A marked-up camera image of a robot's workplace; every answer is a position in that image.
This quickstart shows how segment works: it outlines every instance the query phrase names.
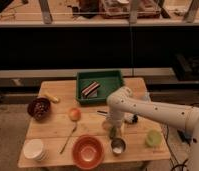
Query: green tray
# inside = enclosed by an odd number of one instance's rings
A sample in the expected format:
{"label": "green tray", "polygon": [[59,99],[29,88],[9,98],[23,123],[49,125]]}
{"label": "green tray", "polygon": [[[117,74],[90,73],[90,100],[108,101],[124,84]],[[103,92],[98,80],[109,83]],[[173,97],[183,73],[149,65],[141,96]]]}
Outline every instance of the green tray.
{"label": "green tray", "polygon": [[[100,84],[97,91],[97,97],[84,99],[81,96],[83,88],[96,81]],[[106,102],[106,98],[115,90],[124,85],[122,73],[119,70],[96,71],[96,72],[78,72],[76,99],[80,104],[93,104]]]}

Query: black cable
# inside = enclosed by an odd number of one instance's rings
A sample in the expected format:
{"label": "black cable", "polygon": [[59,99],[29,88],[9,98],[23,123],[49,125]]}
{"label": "black cable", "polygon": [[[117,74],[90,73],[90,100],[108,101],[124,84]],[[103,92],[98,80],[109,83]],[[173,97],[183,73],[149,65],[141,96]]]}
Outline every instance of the black cable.
{"label": "black cable", "polygon": [[170,162],[171,162],[172,167],[174,167],[174,162],[173,162],[172,158],[170,158]]}
{"label": "black cable", "polygon": [[171,171],[174,171],[177,167],[187,167],[187,165],[184,164],[177,164],[174,167],[172,167]]}
{"label": "black cable", "polygon": [[174,152],[172,151],[172,149],[171,149],[171,147],[170,147],[170,145],[169,145],[169,143],[168,143],[168,138],[169,138],[169,127],[168,127],[168,125],[166,126],[166,128],[167,128],[167,134],[166,134],[165,140],[166,140],[167,146],[168,146],[168,148],[169,148],[169,151],[170,151],[170,153],[171,153],[171,156],[174,158],[174,160],[176,161],[176,163],[179,164],[179,162],[178,162],[178,160],[177,160],[177,158],[176,158]]}
{"label": "black cable", "polygon": [[187,163],[187,161],[188,161],[188,159],[185,159],[185,161],[182,163],[182,169],[181,169],[181,171],[183,171],[184,170],[184,167],[186,167],[187,165],[185,165],[186,163]]}
{"label": "black cable", "polygon": [[132,76],[134,77],[134,39],[133,39],[133,28],[129,21],[129,29],[130,29],[130,41],[131,41],[131,67],[132,67]]}

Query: fork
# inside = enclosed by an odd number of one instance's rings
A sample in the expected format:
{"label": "fork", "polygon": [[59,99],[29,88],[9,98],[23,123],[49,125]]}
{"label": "fork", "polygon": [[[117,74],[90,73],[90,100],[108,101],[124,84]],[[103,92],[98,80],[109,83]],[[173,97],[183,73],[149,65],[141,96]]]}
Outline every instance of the fork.
{"label": "fork", "polygon": [[63,151],[65,150],[65,147],[66,147],[66,145],[67,145],[67,143],[68,143],[68,141],[69,141],[71,135],[72,135],[76,130],[77,130],[77,122],[75,122],[74,128],[72,129],[71,133],[70,133],[69,136],[67,137],[67,140],[66,140],[66,142],[65,142],[65,144],[64,144],[64,146],[63,146],[63,148],[62,148],[61,151],[60,151],[60,154],[63,153]]}

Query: white bowl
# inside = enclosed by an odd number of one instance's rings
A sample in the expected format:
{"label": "white bowl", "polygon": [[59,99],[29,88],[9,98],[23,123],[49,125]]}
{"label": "white bowl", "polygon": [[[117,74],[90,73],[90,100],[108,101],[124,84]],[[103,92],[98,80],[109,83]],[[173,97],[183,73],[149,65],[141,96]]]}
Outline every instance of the white bowl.
{"label": "white bowl", "polygon": [[23,148],[24,156],[27,159],[41,161],[45,157],[44,144],[41,139],[28,141]]}

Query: wooden table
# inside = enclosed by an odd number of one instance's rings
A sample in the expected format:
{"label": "wooden table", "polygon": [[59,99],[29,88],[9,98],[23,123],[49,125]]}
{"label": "wooden table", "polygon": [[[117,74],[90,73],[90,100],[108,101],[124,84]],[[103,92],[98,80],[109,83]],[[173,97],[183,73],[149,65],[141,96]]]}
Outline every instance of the wooden table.
{"label": "wooden table", "polygon": [[[125,84],[135,92],[136,98],[142,98],[147,91],[142,78],[126,78]],[[76,81],[74,80],[43,82],[39,96],[41,97],[45,91],[57,96],[61,101],[58,104],[52,103],[51,114],[43,122],[40,123],[31,119],[25,143],[34,138],[42,139],[47,150],[47,156],[45,160],[35,162],[26,159],[21,151],[18,162],[20,168],[74,165],[71,157],[72,146],[78,136],[83,134],[96,136],[102,142],[106,149],[103,163],[153,161],[170,158],[164,138],[158,148],[149,148],[145,145],[146,133],[150,129],[161,131],[158,123],[139,117],[137,124],[125,124],[123,139],[126,141],[127,148],[122,155],[115,157],[111,152],[107,132],[101,126],[105,117],[96,114],[97,110],[108,111],[105,104],[80,106],[75,100]],[[66,137],[74,126],[67,115],[71,107],[79,107],[82,111],[82,118],[78,122],[78,129],[70,138],[65,151],[60,154]]]}

